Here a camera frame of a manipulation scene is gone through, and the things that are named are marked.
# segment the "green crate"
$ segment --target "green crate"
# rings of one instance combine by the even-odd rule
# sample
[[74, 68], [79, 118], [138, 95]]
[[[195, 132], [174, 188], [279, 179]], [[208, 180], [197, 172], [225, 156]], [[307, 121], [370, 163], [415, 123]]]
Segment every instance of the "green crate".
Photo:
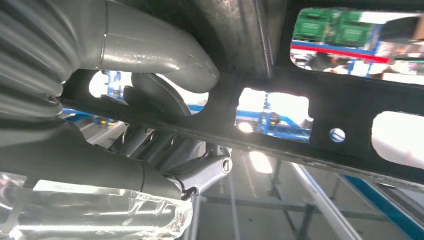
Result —
[[340, 23], [340, 19], [342, 18], [343, 11], [337, 9], [330, 10], [329, 23], [331, 26], [338, 25]]
[[329, 17], [330, 17], [329, 9], [306, 8], [299, 13], [299, 16], [297, 18], [328, 20]]
[[367, 42], [371, 24], [351, 25], [341, 23], [338, 26], [334, 43], [342, 46], [363, 47]]
[[323, 20], [298, 18], [294, 26], [293, 38], [299, 40], [322, 41], [327, 22]]
[[358, 22], [361, 19], [362, 12], [360, 11], [344, 11], [341, 14], [342, 23], [353, 23]]

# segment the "pipe bend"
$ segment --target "pipe bend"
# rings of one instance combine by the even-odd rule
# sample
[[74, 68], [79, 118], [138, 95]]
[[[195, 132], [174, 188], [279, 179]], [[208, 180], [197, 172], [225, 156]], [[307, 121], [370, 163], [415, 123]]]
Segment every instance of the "pipe bend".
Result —
[[[219, 78], [192, 36], [111, 0], [2, 0], [0, 20], [5, 70], [0, 98], [10, 97], [4, 87], [41, 101], [46, 95], [58, 97], [61, 83], [77, 69], [163, 74], [194, 93], [210, 91]], [[7, 114], [21, 116], [14, 109], [39, 102], [18, 100], [7, 106], [0, 102], [0, 113], [7, 108]], [[45, 104], [36, 116], [54, 117], [61, 109], [59, 102]]]

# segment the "metal pole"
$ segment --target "metal pole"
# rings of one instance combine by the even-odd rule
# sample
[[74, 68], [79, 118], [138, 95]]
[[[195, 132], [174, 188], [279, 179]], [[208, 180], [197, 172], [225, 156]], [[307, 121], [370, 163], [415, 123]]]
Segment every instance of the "metal pole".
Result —
[[332, 191], [331, 191], [331, 194], [330, 194], [330, 199], [332, 201], [334, 201], [336, 199], [336, 193], [337, 193], [337, 190], [339, 189], [340, 181], [341, 181], [340, 177], [338, 176], [335, 179], [335, 184], [334, 184], [334, 187], [332, 188]]
[[278, 194], [275, 184], [280, 183], [280, 178], [279, 178], [280, 169], [281, 169], [281, 160], [277, 160], [275, 165], [274, 175], [272, 176], [272, 179], [271, 179], [271, 192], [270, 192], [271, 196], [275, 196], [276, 194]]
[[229, 181], [229, 192], [231, 197], [231, 213], [232, 213], [232, 227], [234, 232], [234, 240], [240, 240], [239, 219], [237, 217], [236, 197], [234, 194], [233, 176], [231, 174], [228, 175], [228, 181]]
[[315, 206], [311, 204], [306, 205], [305, 214], [303, 215], [302, 226], [297, 234], [297, 240], [308, 239], [308, 228], [311, 224], [312, 216], [314, 215]]
[[193, 220], [190, 225], [190, 240], [196, 240], [198, 238], [199, 228], [199, 215], [200, 215], [200, 203], [202, 202], [200, 195], [193, 195], [191, 197], [193, 201]]
[[299, 176], [300, 182], [311, 194], [316, 206], [327, 219], [337, 236], [342, 240], [361, 240], [361, 236], [359, 236], [348, 220], [340, 213], [336, 205], [334, 205], [314, 178], [312, 178], [306, 168], [296, 163], [291, 164]]

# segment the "cutout hole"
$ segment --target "cutout hole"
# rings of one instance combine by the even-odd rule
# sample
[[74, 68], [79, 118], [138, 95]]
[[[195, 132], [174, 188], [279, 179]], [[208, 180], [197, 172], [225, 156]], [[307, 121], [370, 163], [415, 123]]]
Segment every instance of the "cutout hole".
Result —
[[333, 128], [329, 132], [329, 137], [335, 143], [342, 143], [346, 139], [346, 134], [340, 128]]

